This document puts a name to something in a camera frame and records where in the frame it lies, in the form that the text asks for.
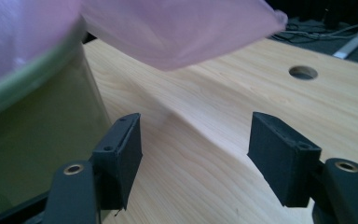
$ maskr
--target green container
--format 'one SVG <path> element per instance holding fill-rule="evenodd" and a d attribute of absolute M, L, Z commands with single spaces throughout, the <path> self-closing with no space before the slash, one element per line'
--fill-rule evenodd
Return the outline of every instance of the green container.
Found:
<path fill-rule="evenodd" d="M 111 122 L 86 61 L 80 21 L 54 48 L 0 79 L 0 213 L 87 160 Z"/>

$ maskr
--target dark floor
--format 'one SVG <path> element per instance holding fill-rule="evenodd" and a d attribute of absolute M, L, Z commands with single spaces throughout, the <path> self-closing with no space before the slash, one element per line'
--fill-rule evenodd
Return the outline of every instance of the dark floor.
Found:
<path fill-rule="evenodd" d="M 299 21 L 297 18 L 292 18 L 287 24 L 286 32 L 276 34 L 272 36 L 271 39 L 297 46 L 302 49 L 310 49 L 333 55 L 358 32 L 358 28 L 353 28 L 346 32 L 337 33 L 337 31 L 347 27 L 350 27 L 350 25 L 341 23 L 335 30 L 326 30 L 324 24 L 320 21 Z M 356 49 L 346 60 L 358 63 L 358 49 Z"/>

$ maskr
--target plastic bag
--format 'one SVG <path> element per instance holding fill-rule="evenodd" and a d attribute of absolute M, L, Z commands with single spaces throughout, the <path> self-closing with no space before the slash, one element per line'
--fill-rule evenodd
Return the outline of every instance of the plastic bag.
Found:
<path fill-rule="evenodd" d="M 0 0 L 0 77 L 59 42 L 80 7 L 80 0 Z"/>
<path fill-rule="evenodd" d="M 263 0 L 83 0 L 89 32 L 161 70 L 199 63 L 284 28 Z"/>

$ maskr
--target table surface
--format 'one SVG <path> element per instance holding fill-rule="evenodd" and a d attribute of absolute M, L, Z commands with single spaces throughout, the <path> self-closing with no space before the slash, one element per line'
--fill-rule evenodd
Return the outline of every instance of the table surface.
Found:
<path fill-rule="evenodd" d="M 144 157 L 127 211 L 104 223 L 312 223 L 282 207 L 247 157 L 252 113 L 282 119 L 323 149 L 358 162 L 358 64 L 261 40 L 162 72 L 95 40 L 85 46 L 111 120 L 142 114 Z M 318 76 L 289 75 L 295 65 Z"/>

